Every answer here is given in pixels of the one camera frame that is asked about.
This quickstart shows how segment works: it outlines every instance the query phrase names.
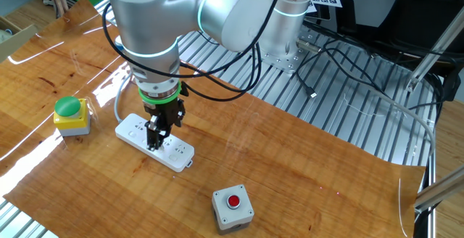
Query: red emergency button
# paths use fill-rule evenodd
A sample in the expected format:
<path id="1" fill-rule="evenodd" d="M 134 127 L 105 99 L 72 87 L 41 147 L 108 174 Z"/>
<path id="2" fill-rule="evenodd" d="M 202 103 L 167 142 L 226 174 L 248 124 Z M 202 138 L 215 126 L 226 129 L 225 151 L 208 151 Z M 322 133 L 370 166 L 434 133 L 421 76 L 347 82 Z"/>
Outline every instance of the red emergency button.
<path id="1" fill-rule="evenodd" d="M 227 206 L 230 209 L 237 209 L 240 206 L 240 198 L 236 195 L 231 195 L 227 198 Z"/>

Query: green led ring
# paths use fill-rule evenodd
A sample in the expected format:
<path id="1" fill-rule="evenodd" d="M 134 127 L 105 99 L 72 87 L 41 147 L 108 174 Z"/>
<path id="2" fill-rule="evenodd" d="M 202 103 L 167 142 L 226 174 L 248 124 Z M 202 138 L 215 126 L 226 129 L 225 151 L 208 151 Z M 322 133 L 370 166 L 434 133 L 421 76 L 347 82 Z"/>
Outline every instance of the green led ring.
<path id="1" fill-rule="evenodd" d="M 167 99 L 160 99 L 160 100 L 157 100 L 157 99 L 150 99 L 148 98 L 147 96 L 145 96 L 143 93 L 142 93 L 142 90 L 140 90 L 140 88 L 138 88 L 138 94 L 140 94 L 140 97 L 147 103 L 149 104 L 166 104 L 166 103 L 169 103 L 171 101 L 173 101 L 174 99 L 177 98 L 177 96 L 181 93 L 181 83 L 179 82 L 179 87 L 177 88 L 177 91 L 174 93 L 174 95 L 168 97 Z"/>

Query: power strip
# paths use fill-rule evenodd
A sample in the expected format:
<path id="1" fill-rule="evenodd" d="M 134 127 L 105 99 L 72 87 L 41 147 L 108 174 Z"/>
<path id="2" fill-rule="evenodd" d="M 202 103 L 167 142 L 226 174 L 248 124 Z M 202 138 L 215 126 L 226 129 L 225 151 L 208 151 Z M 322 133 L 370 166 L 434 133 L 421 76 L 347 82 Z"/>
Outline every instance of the power strip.
<path id="1" fill-rule="evenodd" d="M 145 123 L 145 119 L 130 114 L 116 127 L 116 136 L 175 172 L 191 166 L 194 147 L 173 135 L 167 137 L 158 150 L 147 149 Z"/>

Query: green push button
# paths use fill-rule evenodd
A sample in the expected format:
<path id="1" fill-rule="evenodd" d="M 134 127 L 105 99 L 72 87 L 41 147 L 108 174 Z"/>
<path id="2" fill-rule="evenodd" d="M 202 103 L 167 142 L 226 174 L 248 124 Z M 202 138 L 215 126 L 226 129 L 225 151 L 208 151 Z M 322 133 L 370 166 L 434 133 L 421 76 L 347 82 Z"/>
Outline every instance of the green push button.
<path id="1" fill-rule="evenodd" d="M 80 101 L 75 97 L 63 97 L 55 104 L 55 112 L 64 117 L 74 115 L 79 109 Z"/>

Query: brown mat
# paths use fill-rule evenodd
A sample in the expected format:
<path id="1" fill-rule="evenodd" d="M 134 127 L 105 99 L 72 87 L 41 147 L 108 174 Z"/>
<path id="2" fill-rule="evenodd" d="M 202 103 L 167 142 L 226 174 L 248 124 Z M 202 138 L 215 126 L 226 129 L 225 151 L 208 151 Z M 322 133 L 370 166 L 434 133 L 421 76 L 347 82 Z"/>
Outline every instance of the brown mat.
<path id="1" fill-rule="evenodd" d="M 109 27 L 113 38 L 115 27 Z M 213 237 L 213 191 L 244 184 L 255 211 L 230 237 L 411 237 L 424 168 L 393 165 L 251 95 L 183 97 L 173 134 L 195 147 L 175 173 L 115 135 L 128 66 L 87 0 L 0 64 L 0 194 L 60 237 Z M 204 78 L 188 83 L 233 96 Z M 62 138 L 61 97 L 91 103 L 87 136 Z M 148 115 L 137 87 L 120 114 Z"/>

